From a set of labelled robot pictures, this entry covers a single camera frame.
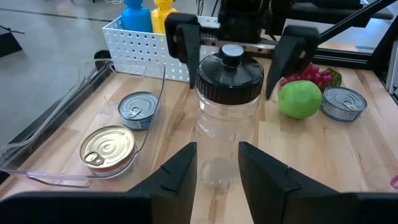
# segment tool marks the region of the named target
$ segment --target white plastic basket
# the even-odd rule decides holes
[[[215,17],[198,16],[198,20],[205,27],[219,26]],[[187,65],[169,55],[164,34],[123,30],[120,17],[104,26],[103,32],[112,59],[160,62],[166,67],[166,79],[189,82]],[[216,52],[218,52],[217,47],[202,46],[200,58]],[[119,72],[131,72],[122,65],[116,69]]]

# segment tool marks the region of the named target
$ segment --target clear plastic tray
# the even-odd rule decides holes
[[[164,78],[165,67],[157,62],[99,59],[85,63],[76,85],[38,130],[28,140],[0,149],[0,170],[40,182],[44,188],[129,190],[150,175],[155,163],[164,121]],[[155,117],[148,130],[133,131],[137,151],[129,165],[116,175],[99,177],[81,162],[80,146],[99,128],[122,126],[118,104],[136,91],[159,97]]]

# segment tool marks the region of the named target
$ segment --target tuna can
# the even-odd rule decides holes
[[[147,91],[124,97],[118,107],[123,125],[131,130],[147,130],[155,116],[157,102],[159,97]]]
[[[341,86],[331,86],[323,92],[320,110],[337,121],[350,122],[358,118],[368,103],[362,95]]]
[[[136,152],[132,131],[123,126],[107,126],[90,134],[80,147],[80,160],[98,176],[121,173]]]

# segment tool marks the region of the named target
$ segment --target clear plastic jar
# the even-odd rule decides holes
[[[238,144],[251,142],[263,69],[243,49],[225,45],[198,69],[196,137],[200,179],[229,190],[239,177]]]

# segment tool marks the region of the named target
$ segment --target wooden table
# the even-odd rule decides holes
[[[259,59],[268,71],[270,60]],[[398,107],[377,77],[369,71],[335,68],[347,86],[368,101],[368,107],[353,123],[341,123],[317,112],[311,118],[298,121],[286,117],[277,109],[277,94],[269,101],[264,94],[256,111],[256,130],[253,143],[263,151],[292,166],[309,177],[342,192],[397,192],[389,185],[398,175]],[[115,97],[122,82],[107,79],[62,126],[37,150],[26,163],[42,172],[54,172],[65,167],[63,159],[70,156],[82,135],[90,132],[103,106],[98,96]],[[188,142],[195,141],[197,96],[183,82],[165,82],[165,101],[159,123],[159,142],[149,152],[148,175],[172,157]],[[46,151],[51,147],[56,151]],[[198,165],[204,161],[198,151]],[[132,182],[120,184],[104,180],[93,184],[93,190],[127,190]],[[0,186],[2,198],[32,190],[67,190],[37,185],[26,179],[8,178]],[[238,181],[227,194],[219,194],[198,180],[193,205],[192,223],[252,223],[243,188]]]

